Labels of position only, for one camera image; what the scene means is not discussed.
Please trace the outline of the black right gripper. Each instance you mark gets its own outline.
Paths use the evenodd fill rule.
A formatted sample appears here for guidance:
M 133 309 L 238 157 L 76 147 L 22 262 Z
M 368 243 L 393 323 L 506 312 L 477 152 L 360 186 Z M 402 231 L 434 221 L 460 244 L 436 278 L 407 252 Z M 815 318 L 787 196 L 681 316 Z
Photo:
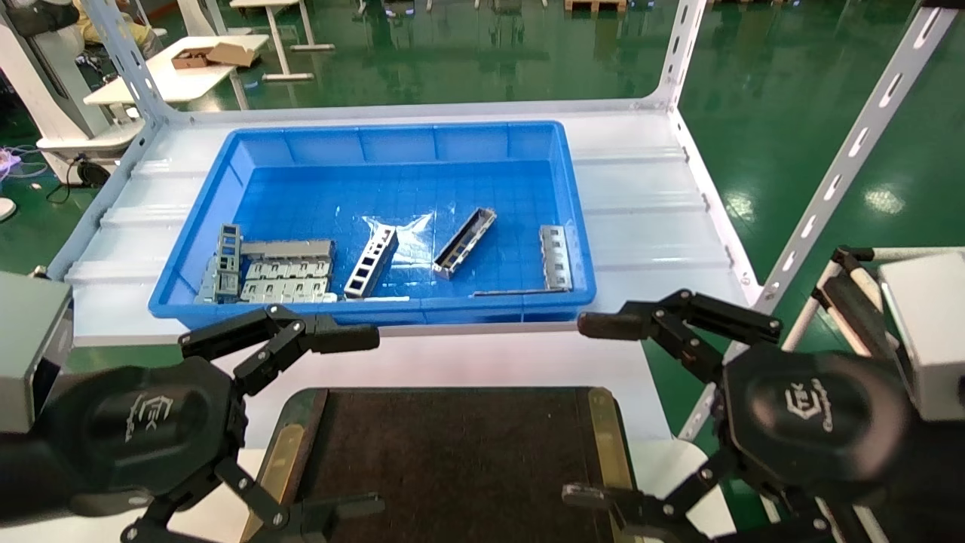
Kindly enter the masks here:
M 615 313 L 581 313 L 582 336 L 654 340 L 703 384 L 721 384 L 728 436 L 745 464 L 774 488 L 797 488 L 851 503 L 885 494 L 917 413 L 902 380 L 879 360 L 844 351 L 786 353 L 777 344 L 783 323 L 748 307 L 690 290 L 656 302 L 627 300 Z M 755 345 L 724 365 L 724 355 L 697 330 Z M 672 453 L 696 454 L 696 471 L 662 497 L 638 488 L 635 448 L 600 454 L 602 484 L 568 483 L 562 501 L 602 510 L 617 542 L 754 542 L 755 533 L 709 534 L 693 523 L 721 482 L 739 474 L 741 456 L 720 448 L 645 448 L 652 470 L 673 467 Z

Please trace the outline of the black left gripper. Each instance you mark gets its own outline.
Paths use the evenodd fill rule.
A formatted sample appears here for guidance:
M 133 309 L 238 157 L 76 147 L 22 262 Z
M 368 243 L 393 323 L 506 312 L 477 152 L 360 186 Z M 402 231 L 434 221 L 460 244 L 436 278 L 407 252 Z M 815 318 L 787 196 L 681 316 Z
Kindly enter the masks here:
M 234 368 L 208 361 L 262 344 Z M 119 367 L 55 396 L 38 420 L 41 473 L 58 484 L 58 511 L 146 512 L 124 542 L 202 542 L 168 523 L 225 484 L 261 520 L 252 542 L 328 542 L 340 521 L 380 513 L 377 492 L 283 505 L 237 463 L 244 446 L 244 395 L 256 395 L 304 354 L 368 351 L 380 345 L 372 324 L 337 324 L 269 305 L 179 337 L 171 367 Z

